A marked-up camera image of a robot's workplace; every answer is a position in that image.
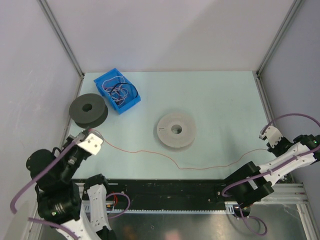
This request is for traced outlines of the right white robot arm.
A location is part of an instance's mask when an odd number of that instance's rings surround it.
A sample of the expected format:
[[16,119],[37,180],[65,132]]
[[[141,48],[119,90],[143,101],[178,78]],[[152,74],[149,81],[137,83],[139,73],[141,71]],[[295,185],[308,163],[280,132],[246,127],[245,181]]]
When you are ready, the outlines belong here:
[[261,165],[250,161],[225,179],[228,186],[221,195],[234,198],[242,209],[273,193],[273,186],[285,175],[320,161],[319,135],[299,135],[293,142],[282,136],[267,147],[274,160]]

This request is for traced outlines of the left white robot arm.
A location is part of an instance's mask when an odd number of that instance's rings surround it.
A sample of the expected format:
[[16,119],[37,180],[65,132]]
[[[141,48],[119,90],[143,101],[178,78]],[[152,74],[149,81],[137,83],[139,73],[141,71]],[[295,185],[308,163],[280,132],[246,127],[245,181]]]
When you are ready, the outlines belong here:
[[96,154],[102,139],[93,133],[69,135],[62,148],[39,149],[26,161],[36,183],[37,212],[44,223],[71,240],[115,240],[107,215],[111,188],[102,174],[88,178],[84,192],[72,179],[81,163]]

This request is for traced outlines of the light grey cable spool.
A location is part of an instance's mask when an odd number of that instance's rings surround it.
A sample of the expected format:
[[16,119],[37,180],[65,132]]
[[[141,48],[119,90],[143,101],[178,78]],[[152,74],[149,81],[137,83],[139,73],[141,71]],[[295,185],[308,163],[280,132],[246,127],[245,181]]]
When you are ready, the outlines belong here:
[[184,150],[189,148],[196,138],[196,122],[189,114],[169,113],[158,121],[156,133],[164,146],[174,151]]

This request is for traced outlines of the blue plastic bin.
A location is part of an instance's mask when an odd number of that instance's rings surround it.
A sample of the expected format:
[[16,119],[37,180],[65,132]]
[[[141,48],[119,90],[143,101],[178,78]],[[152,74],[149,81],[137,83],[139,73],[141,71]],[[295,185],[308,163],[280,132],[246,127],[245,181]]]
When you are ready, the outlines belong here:
[[119,115],[141,101],[137,88],[117,68],[113,68],[93,82],[100,95],[109,101]]

